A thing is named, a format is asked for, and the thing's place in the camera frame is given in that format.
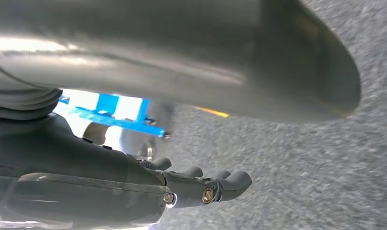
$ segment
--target bolt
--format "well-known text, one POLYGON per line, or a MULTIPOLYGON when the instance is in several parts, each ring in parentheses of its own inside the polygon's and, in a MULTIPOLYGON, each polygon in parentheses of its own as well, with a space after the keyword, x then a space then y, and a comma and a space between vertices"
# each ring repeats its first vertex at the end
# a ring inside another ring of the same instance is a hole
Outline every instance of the bolt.
POLYGON ((173 195, 173 194, 171 194, 171 193, 166 193, 166 194, 164 195, 164 201, 165 201, 165 203, 171 204, 173 200, 174 200, 174 195, 173 195))
POLYGON ((202 194, 202 201, 205 204, 209 204, 213 200, 213 190, 210 188, 205 189, 204 193, 202 194))
POLYGON ((156 120, 150 120, 150 123, 149 123, 150 125, 152 125, 152 126, 156 126, 156 125, 158 125, 158 121, 156 121, 156 120))
POLYGON ((162 136, 163 139, 169 139, 171 137, 171 133, 165 132, 164 135, 162 136))

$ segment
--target blue metal bracket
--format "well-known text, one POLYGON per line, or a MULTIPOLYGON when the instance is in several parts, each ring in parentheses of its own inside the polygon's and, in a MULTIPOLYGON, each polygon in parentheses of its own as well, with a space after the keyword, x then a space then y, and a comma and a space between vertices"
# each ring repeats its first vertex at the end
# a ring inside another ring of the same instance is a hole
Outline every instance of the blue metal bracket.
MULTIPOLYGON (((149 99, 143 99, 136 120, 120 120, 113 117, 116 111, 119 96, 110 94, 100 94, 95 110, 89 110, 82 107, 74 107, 69 110, 69 114, 76 114, 81 118, 107 126, 118 126, 135 132, 146 133, 149 135, 163 138, 166 132, 163 128, 150 125, 147 116, 147 110, 150 105, 149 99)), ((60 102, 69 104, 70 98, 61 96, 60 102)))

